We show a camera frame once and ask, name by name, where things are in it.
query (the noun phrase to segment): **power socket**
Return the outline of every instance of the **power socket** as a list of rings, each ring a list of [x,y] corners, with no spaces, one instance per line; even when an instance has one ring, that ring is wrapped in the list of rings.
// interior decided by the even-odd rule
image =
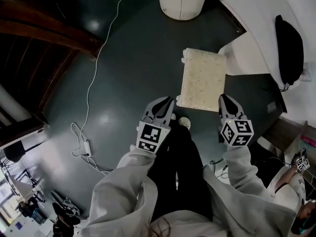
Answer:
[[[91,157],[91,149],[90,149],[89,141],[86,140],[86,141],[83,142],[83,144],[84,144],[84,149],[85,149],[86,157]]]

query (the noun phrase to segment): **floor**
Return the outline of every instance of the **floor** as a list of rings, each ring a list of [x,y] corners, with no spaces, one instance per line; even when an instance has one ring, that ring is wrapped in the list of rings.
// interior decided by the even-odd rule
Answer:
[[[175,98],[180,94],[183,49],[218,52],[239,36],[229,17],[212,1],[199,17],[188,22],[166,17],[158,0],[146,1],[134,14],[126,15],[128,2],[132,1],[125,1],[120,15],[123,19],[119,17],[119,24],[100,55],[84,129],[93,158],[98,165],[110,168],[115,168],[129,145],[135,143],[136,126],[146,105],[158,97]],[[96,17],[102,20],[102,14]],[[96,34],[104,37],[105,26]],[[23,157],[25,165],[48,189],[68,196],[86,214],[93,187],[103,175],[71,155],[77,141],[70,124],[74,121],[81,127],[84,122],[86,91],[94,68],[95,62],[84,55],[73,62],[47,105],[49,127],[41,135],[45,142]],[[274,101],[265,90],[270,82],[268,75],[226,78],[225,92],[244,106],[253,119],[255,132],[266,129],[279,115],[267,114],[267,104]],[[218,113],[179,108],[175,112],[190,118],[192,137],[203,163],[220,159],[225,147],[218,143]]]

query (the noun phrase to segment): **jacket sleeve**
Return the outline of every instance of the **jacket sleeve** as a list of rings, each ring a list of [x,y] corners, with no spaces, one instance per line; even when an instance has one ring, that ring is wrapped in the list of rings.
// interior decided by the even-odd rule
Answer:
[[[156,155],[135,149],[94,188],[88,225],[119,219],[134,211],[137,196]]]
[[[248,147],[240,147],[223,154],[228,165],[228,177],[231,185],[244,194],[256,195],[271,201],[271,195],[263,182],[256,176],[258,168],[250,163]]]

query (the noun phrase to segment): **white shoe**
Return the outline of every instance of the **white shoe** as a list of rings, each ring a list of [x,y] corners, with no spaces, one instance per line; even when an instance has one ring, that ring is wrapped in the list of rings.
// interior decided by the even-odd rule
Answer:
[[[191,121],[186,117],[181,117],[179,119],[179,125],[185,126],[188,130],[190,130]]]

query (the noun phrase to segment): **white cable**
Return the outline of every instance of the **white cable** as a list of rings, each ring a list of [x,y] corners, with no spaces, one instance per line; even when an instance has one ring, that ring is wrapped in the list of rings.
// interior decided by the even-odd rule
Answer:
[[[83,141],[87,141],[87,139],[86,139],[86,137],[83,135],[82,131],[83,131],[84,126],[87,124],[88,116],[89,116],[89,110],[90,110],[90,106],[89,106],[89,92],[90,92],[91,86],[92,86],[93,83],[94,83],[95,77],[96,77],[96,75],[97,75],[97,71],[98,71],[98,60],[99,60],[100,53],[101,53],[101,51],[102,51],[102,48],[103,48],[103,47],[105,46],[105,44],[108,42],[109,35],[110,35],[110,31],[111,31],[111,27],[112,27],[114,21],[116,20],[116,18],[118,17],[118,15],[119,15],[119,4],[120,4],[120,2],[122,2],[122,0],[119,0],[119,1],[118,1],[117,14],[116,14],[115,18],[112,20],[112,22],[111,22],[111,24],[110,24],[110,26],[109,26],[109,31],[108,31],[107,38],[106,38],[104,44],[101,46],[100,51],[99,51],[99,53],[98,53],[98,55],[97,55],[97,59],[96,59],[96,62],[95,62],[94,76],[93,76],[92,82],[91,82],[91,84],[90,84],[90,86],[89,86],[89,88],[88,88],[88,91],[87,91],[87,98],[86,98],[86,101],[87,101],[87,114],[86,114],[86,117],[85,117],[85,121],[84,121],[84,123],[83,123],[83,126],[82,126],[82,128],[80,129],[80,128],[78,127],[78,125],[77,125],[75,122],[72,122],[71,125],[70,125],[70,130],[71,130],[71,132],[77,137],[77,143],[78,143],[78,147],[77,147],[75,150],[72,150],[71,154],[72,154],[74,157],[76,157],[76,158],[78,158],[78,157],[85,157],[85,158],[88,160],[88,163],[89,163],[89,165],[90,165],[91,167],[93,167],[95,170],[99,171],[100,173],[102,173],[102,174],[105,175],[105,176],[106,176],[105,173],[108,173],[108,174],[109,174],[110,172],[108,172],[108,171],[101,171],[101,170],[98,168],[97,164],[95,163],[95,161],[94,161],[92,158],[88,158],[88,157],[86,157],[85,155],[77,155],[77,156],[74,155],[74,152],[76,152],[76,151],[78,151],[78,150],[80,149],[80,142],[79,142],[79,137],[78,137],[78,135],[73,131],[72,126],[75,125],[76,128],[77,128],[77,129],[79,130],[79,132],[80,132],[81,139],[82,139]]]

